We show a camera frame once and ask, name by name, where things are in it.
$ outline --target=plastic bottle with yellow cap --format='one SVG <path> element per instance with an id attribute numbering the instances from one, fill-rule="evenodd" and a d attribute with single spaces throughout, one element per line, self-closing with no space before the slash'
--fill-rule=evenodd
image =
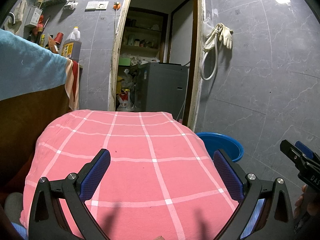
<path id="1" fill-rule="evenodd" d="M 80 31 L 78 30 L 78 27 L 74 27 L 73 31 L 69 34 L 67 40 L 62 46 L 61 56 L 78 62 L 81 45 L 82 42 L 80 41 Z"/>

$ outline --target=blue plastic basin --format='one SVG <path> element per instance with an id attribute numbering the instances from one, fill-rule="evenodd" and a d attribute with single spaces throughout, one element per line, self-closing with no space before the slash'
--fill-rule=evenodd
<path id="1" fill-rule="evenodd" d="M 214 132 L 200 132 L 196 133 L 196 135 L 203 140 L 211 158 L 213 158 L 214 152 L 218 149 L 224 149 L 234 163 L 243 156 L 244 149 L 242 145 L 230 136 Z"/>

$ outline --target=gray washing machine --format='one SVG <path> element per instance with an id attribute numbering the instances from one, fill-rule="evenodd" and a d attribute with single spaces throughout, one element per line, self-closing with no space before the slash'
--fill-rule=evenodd
<path id="1" fill-rule="evenodd" d="M 138 112 L 168 112 L 174 119 L 186 97 L 188 67 L 149 62 L 138 69 L 135 105 Z"/>

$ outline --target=screw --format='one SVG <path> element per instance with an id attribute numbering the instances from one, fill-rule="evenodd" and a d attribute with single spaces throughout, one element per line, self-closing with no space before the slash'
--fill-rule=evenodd
<path id="1" fill-rule="evenodd" d="M 39 179 L 39 182 L 40 182 L 40 183 L 44 183 L 46 179 L 47 179 L 46 177 L 41 177 L 41 178 Z"/>
<path id="2" fill-rule="evenodd" d="M 77 176 L 77 174 L 76 173 L 70 173 L 69 175 L 68 175 L 68 179 L 74 179 L 75 177 Z"/>
<path id="3" fill-rule="evenodd" d="M 256 179 L 256 175 L 254 175 L 253 173 L 249 173 L 248 178 L 251 180 L 254 180 L 254 179 Z"/>
<path id="4" fill-rule="evenodd" d="M 278 179 L 277 179 L 277 182 L 280 183 L 280 184 L 283 184 L 283 183 L 284 183 L 284 180 L 281 179 L 281 178 L 278 178 Z"/>

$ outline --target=curved metal faucet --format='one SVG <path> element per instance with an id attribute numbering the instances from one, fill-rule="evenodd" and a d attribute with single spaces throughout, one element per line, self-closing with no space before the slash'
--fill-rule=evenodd
<path id="1" fill-rule="evenodd" d="M 10 16 L 12 18 L 12 25 L 14 25 L 16 23 L 16 17 L 14 16 L 14 14 L 12 12 L 9 12 L 8 16 Z"/>

